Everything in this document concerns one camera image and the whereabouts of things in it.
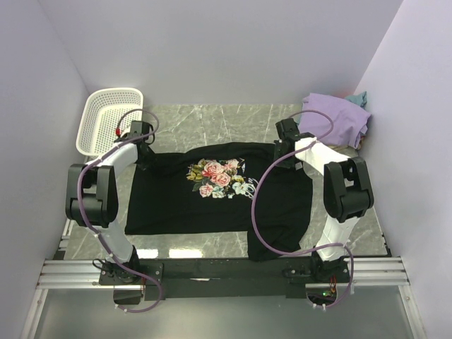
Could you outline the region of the black floral t shirt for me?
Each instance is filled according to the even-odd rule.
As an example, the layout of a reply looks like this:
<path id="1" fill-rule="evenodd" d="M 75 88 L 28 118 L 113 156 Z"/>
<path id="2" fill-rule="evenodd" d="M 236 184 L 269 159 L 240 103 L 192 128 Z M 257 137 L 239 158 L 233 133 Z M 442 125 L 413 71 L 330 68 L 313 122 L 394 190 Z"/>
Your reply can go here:
<path id="1" fill-rule="evenodd" d="M 312 180 L 304 170 L 276 167 L 269 143 L 226 143 L 186 153 L 158 153 L 137 169 L 127 235 L 246 232 L 248 257 L 277 257 L 262 245 L 294 252 L 310 223 Z"/>

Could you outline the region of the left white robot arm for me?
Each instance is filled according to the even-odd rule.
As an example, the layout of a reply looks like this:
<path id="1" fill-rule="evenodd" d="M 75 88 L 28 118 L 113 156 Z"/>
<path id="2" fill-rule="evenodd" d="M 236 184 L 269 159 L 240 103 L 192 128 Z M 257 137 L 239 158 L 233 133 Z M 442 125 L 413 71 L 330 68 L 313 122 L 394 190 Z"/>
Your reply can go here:
<path id="1" fill-rule="evenodd" d="M 131 284 L 141 275 L 135 247 L 119 225 L 117 177 L 132 164 L 146 165 L 153 158 L 147 140 L 155 134 L 145 121 L 132 121 L 126 133 L 104 154 L 69 167 L 66 185 L 66 217 L 88 228 L 105 251 L 105 270 L 116 269 L 122 282 Z"/>

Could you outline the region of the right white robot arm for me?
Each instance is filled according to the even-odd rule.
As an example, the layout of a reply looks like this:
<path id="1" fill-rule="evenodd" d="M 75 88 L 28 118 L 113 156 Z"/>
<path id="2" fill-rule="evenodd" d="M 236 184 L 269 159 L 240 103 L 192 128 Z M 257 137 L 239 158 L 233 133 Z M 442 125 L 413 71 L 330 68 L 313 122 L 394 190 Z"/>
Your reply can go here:
<path id="1" fill-rule="evenodd" d="M 275 159 L 284 158 L 278 166 L 293 168 L 300 161 L 323 177 L 323 205 L 328 217 L 316 245 L 320 258 L 311 262 L 310 273 L 313 279 L 325 282 L 335 272 L 332 261 L 344 255 L 334 244 L 346 244 L 359 219 L 374 204 L 367 164 L 360 157 L 329 148 L 311 133 L 300 133 L 293 119 L 283 119 L 275 126 Z"/>

